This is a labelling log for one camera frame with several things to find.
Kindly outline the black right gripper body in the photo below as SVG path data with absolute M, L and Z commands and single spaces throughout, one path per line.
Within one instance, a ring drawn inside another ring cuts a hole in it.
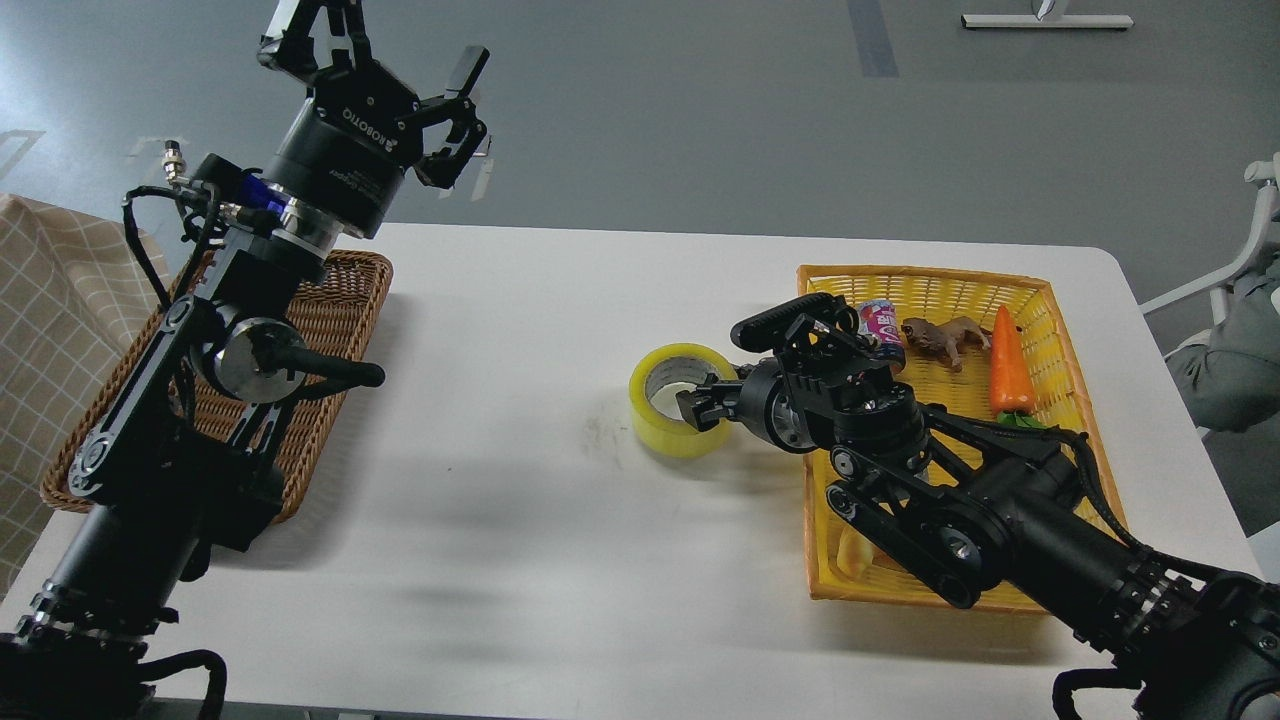
M 742 364 L 735 372 L 740 387 L 730 420 L 787 454 L 813 451 L 813 439 L 805 421 L 791 406 L 778 363 Z

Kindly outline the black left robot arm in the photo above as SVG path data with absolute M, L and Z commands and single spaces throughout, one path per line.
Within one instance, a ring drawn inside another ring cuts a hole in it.
M 465 49 L 420 97 L 372 56 L 358 1 L 282 1 L 257 51 L 306 99 L 265 169 L 165 143 L 161 186 L 122 201 L 159 325 L 81 442 L 67 480 L 91 511 L 3 635 L 5 719 L 132 719 L 156 682 L 201 667 L 201 719 L 228 670 L 210 650 L 147 660 L 175 585 L 214 547 L 246 551 L 283 509 L 276 459 L 301 404 L 376 388 L 372 363 L 310 348 L 285 311 L 342 234 L 375 236 L 408 172 L 448 190 L 488 135 L 472 97 L 490 51 Z

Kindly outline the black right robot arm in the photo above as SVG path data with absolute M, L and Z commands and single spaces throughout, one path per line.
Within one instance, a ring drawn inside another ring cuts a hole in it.
M 918 402 L 852 307 L 809 293 L 731 331 L 760 361 L 676 396 L 698 430 L 722 421 L 791 454 L 823 450 L 829 509 L 956 609 L 1004 582 L 1108 653 L 1057 675 L 1060 719 L 1080 689 L 1135 692 L 1139 719 L 1243 719 L 1277 697 L 1277 587 L 1160 552 L 1105 501 L 1088 438 Z

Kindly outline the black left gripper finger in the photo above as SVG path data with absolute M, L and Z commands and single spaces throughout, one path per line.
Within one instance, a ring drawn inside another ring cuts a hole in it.
M 463 49 L 443 94 L 417 101 L 412 110 L 397 118 L 408 137 L 422 140 L 422 132 L 436 126 L 448 131 L 431 151 L 422 150 L 411 164 L 426 187 L 451 190 L 470 163 L 481 141 L 488 136 L 486 124 L 477 118 L 471 92 L 492 54 L 483 45 Z
M 317 23 L 332 41 L 329 64 L 317 55 Z M 314 87 L 342 73 L 364 78 L 375 69 L 362 1 L 278 1 L 261 33 L 257 63 Z

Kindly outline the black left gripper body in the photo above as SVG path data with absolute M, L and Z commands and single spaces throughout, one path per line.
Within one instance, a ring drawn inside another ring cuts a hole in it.
M 388 70 L 324 70 L 262 177 L 346 233 L 372 237 L 422 151 L 404 120 L 417 101 Z

